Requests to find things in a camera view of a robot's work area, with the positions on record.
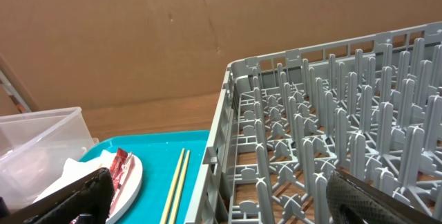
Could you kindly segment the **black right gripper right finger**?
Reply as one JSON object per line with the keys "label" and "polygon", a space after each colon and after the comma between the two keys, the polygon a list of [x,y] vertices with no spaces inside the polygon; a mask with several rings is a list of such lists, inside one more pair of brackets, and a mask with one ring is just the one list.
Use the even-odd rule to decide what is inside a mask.
{"label": "black right gripper right finger", "polygon": [[334,224],[441,224],[340,169],[331,172],[326,197]]}

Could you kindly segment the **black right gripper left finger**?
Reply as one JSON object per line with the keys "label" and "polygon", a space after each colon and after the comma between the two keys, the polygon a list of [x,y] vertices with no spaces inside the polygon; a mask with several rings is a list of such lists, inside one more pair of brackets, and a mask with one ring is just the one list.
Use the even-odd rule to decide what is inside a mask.
{"label": "black right gripper left finger", "polygon": [[1,222],[104,224],[114,194],[110,170],[101,167],[15,213],[11,214],[2,200]]}

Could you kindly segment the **white napkin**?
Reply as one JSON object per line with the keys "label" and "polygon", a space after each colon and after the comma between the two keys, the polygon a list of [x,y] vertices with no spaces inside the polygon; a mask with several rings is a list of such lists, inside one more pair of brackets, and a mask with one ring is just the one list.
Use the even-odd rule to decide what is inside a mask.
{"label": "white napkin", "polygon": [[88,162],[79,162],[68,158],[65,161],[61,177],[43,190],[34,200],[34,203],[83,178],[84,176],[87,176],[99,168],[105,167],[110,169],[115,156],[116,153],[103,150],[100,156],[93,158]]}

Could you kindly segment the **white round plate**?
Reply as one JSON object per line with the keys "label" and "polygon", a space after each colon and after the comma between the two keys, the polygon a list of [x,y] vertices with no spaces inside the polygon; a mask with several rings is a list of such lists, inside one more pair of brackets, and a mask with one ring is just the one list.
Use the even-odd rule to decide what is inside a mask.
{"label": "white round plate", "polygon": [[131,165],[125,180],[121,180],[122,188],[117,193],[115,202],[111,205],[106,224],[114,224],[129,210],[139,194],[142,185],[143,166],[141,160],[132,155]]}

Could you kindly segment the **red snack wrapper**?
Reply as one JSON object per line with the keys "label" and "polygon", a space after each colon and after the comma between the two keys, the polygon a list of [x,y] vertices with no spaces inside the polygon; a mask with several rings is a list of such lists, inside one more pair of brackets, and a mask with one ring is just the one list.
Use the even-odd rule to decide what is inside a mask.
{"label": "red snack wrapper", "polygon": [[124,170],[132,157],[131,152],[127,152],[121,148],[117,150],[117,153],[113,159],[112,165],[110,167],[110,174],[113,179],[114,190],[119,187],[120,180],[124,174]]}

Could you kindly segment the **wooden chopstick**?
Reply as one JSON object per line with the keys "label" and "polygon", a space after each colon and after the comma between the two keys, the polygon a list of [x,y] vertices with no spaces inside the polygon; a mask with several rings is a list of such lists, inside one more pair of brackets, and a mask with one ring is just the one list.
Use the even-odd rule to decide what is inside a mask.
{"label": "wooden chopstick", "polygon": [[169,211],[169,217],[166,223],[171,224],[171,223],[175,223],[176,222],[176,218],[177,218],[177,213],[178,213],[178,209],[179,209],[179,205],[180,205],[180,198],[182,195],[182,190],[184,188],[184,181],[186,178],[186,171],[187,171],[187,167],[189,164],[189,160],[190,160],[190,151],[189,150],[185,150],[184,152],[184,157],[183,157],[183,161],[182,161],[182,166],[180,168],[180,175],[178,177],[177,180],[177,185],[175,188],[175,192],[173,195],[173,200],[172,200],[172,204],[171,204],[171,208]]}
{"label": "wooden chopstick", "polygon": [[185,148],[183,148],[181,150],[180,157],[179,157],[178,162],[176,164],[176,168],[175,168],[175,171],[174,171],[174,174],[173,174],[173,179],[171,181],[169,192],[168,192],[168,195],[167,195],[167,198],[166,198],[166,202],[165,202],[165,205],[164,205],[164,209],[163,209],[163,212],[162,212],[162,217],[161,217],[161,220],[160,220],[160,224],[166,224],[166,222],[168,220],[169,211],[170,211],[172,200],[173,200],[173,195],[174,195],[175,188],[176,188],[176,185],[177,185],[178,177],[180,175],[180,168],[182,166],[184,152],[185,152]]}

